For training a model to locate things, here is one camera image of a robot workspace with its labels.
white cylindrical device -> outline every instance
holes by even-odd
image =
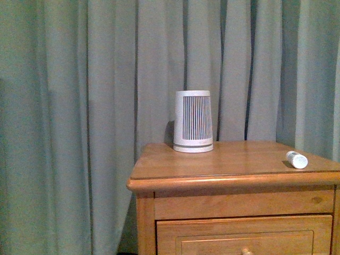
[[[307,158],[296,151],[287,152],[286,159],[297,169],[303,169],[308,164]]]
[[[176,92],[174,150],[206,152],[213,149],[213,125],[208,90]]]

white base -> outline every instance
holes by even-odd
[[[213,150],[214,146],[212,144],[205,146],[182,146],[174,144],[174,150],[179,152],[187,152],[187,153],[200,153],[207,152]]]

curtain fold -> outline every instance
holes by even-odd
[[[276,140],[281,81],[282,2],[258,0],[248,140]]]
[[[244,140],[251,64],[250,1],[228,1],[219,139]]]
[[[210,90],[215,140],[339,161],[339,17],[338,0],[3,3],[0,253],[135,243],[125,183],[146,143],[172,142],[179,90]]]
[[[137,154],[148,142],[168,140],[175,92],[183,90],[183,6],[139,1]]]
[[[77,61],[78,3],[46,2],[45,21],[58,252],[88,253],[89,201],[86,200],[84,173],[87,170],[82,152]]]
[[[187,89],[209,90],[217,138],[221,65],[220,1],[188,0]]]
[[[338,1],[301,2],[295,145],[327,158],[339,146],[334,140],[339,15]]]

drawer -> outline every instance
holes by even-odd
[[[332,216],[157,222],[158,255],[329,255]]]

nightstand top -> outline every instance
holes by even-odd
[[[288,151],[305,155],[308,166],[295,169]],[[164,143],[145,146],[127,187],[133,191],[210,186],[339,184],[340,163],[270,141],[215,142],[210,152],[177,152]]]

